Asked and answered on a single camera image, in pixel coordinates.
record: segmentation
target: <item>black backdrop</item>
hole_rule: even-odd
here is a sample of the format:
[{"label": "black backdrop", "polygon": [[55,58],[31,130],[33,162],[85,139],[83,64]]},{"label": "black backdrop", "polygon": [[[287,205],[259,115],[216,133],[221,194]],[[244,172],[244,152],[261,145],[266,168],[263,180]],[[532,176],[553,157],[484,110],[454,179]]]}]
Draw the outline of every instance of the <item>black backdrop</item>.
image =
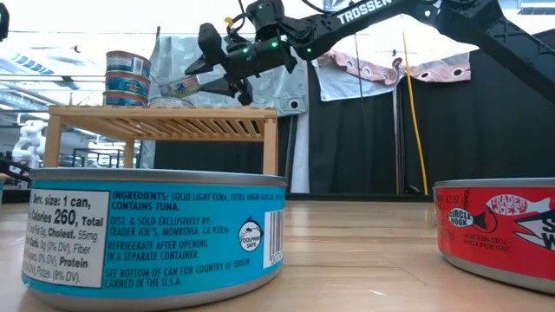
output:
[{"label": "black backdrop", "polygon": [[[537,38],[555,47],[554,30]],[[470,62],[471,81],[413,80],[428,185],[445,179],[555,176],[555,106],[483,52],[471,52]],[[423,190],[406,80],[398,88],[406,180]]]},{"label": "black backdrop", "polygon": [[395,193],[393,95],[320,100],[309,68],[310,193]]},{"label": "black backdrop", "polygon": [[[555,47],[555,31],[538,38]],[[428,190],[444,179],[555,176],[555,107],[481,51],[471,52],[470,62],[471,81],[413,80]],[[398,89],[405,182],[423,190],[406,80]],[[310,192],[394,194],[392,94],[331,102],[321,102],[319,94],[317,76],[309,68]],[[289,173],[289,178],[287,140],[295,122],[295,117],[278,121],[279,174]],[[154,167],[260,173],[262,145],[158,142]]]}]

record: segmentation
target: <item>fish illustration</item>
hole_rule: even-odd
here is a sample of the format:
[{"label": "fish illustration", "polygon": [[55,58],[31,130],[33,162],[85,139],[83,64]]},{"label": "fish illustration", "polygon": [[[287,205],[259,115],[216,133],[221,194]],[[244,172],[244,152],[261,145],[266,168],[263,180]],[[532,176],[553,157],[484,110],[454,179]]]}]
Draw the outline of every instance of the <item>fish illustration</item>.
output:
[{"label": "fish illustration", "polygon": [[462,208],[453,208],[449,211],[449,222],[456,227],[472,226],[475,230],[483,233],[491,233],[497,229],[497,219],[491,213],[489,207],[481,209],[483,212],[472,214]]},{"label": "fish illustration", "polygon": [[555,251],[555,210],[521,218],[515,223],[532,233],[515,232],[515,235],[539,247]]},{"label": "fish illustration", "polygon": [[530,212],[542,213],[549,211],[550,203],[550,198],[545,198],[534,203],[517,195],[501,194],[488,200],[486,205],[499,215],[518,216]]},{"label": "fish illustration", "polygon": [[264,232],[262,231],[262,229],[260,229],[260,224],[257,221],[253,220],[252,217],[249,217],[241,227],[241,231],[239,233],[240,239],[253,231],[256,231],[260,236],[262,236],[262,233]]}]

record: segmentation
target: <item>wooden floor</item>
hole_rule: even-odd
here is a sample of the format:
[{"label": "wooden floor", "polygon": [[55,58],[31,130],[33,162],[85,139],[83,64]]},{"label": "wooden floor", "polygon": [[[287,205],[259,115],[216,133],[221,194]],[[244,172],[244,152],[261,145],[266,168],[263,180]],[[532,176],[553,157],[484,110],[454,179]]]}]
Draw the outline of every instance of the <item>wooden floor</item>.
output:
[{"label": "wooden floor", "polygon": [[[20,280],[26,205],[0,212],[0,311],[52,311]],[[192,311],[555,311],[555,297],[458,270],[437,250],[432,204],[290,202],[284,270]]]}]

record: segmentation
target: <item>wooden stool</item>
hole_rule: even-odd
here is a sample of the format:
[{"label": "wooden stool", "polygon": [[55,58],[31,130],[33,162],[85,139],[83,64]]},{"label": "wooden stool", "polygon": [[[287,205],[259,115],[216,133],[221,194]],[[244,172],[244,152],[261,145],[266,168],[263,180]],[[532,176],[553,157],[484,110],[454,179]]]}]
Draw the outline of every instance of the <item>wooden stool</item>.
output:
[{"label": "wooden stool", "polygon": [[58,166],[63,126],[126,143],[124,167],[133,168],[135,140],[264,143],[263,174],[278,175],[275,109],[255,107],[49,107],[44,166]]}]

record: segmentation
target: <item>pink fabric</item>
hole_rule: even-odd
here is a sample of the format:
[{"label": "pink fabric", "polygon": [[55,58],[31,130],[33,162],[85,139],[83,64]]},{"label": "pink fabric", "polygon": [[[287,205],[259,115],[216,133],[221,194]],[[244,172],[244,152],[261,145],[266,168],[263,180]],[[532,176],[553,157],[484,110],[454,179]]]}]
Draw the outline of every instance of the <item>pink fabric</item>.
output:
[{"label": "pink fabric", "polygon": [[[406,74],[406,65],[402,57],[396,57],[391,67],[383,67],[372,62],[360,60],[360,76],[366,81],[382,83],[386,86],[395,85],[399,75]],[[331,50],[318,57],[319,66],[335,65],[347,73],[358,76],[356,57]],[[410,75],[420,81],[456,82],[470,80],[470,62],[467,57],[455,55],[443,60],[427,62],[410,67]]]}]

